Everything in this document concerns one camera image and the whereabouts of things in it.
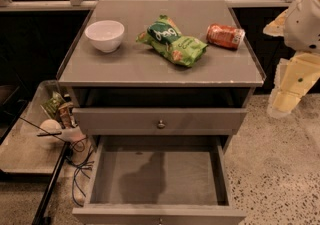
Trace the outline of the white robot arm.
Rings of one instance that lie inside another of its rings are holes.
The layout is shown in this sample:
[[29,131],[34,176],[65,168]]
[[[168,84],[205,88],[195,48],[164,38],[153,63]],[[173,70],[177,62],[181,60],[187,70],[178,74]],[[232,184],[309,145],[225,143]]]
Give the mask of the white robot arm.
[[295,51],[289,60],[280,59],[268,101],[268,114],[282,118],[320,79],[320,0],[294,0],[263,33],[283,37],[285,45]]

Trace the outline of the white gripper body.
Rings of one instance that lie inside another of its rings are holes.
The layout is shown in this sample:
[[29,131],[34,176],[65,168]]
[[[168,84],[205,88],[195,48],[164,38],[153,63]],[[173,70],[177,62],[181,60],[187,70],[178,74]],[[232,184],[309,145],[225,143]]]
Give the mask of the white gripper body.
[[289,60],[280,59],[268,100],[268,115],[273,118],[289,115],[319,78],[319,54],[296,52]]

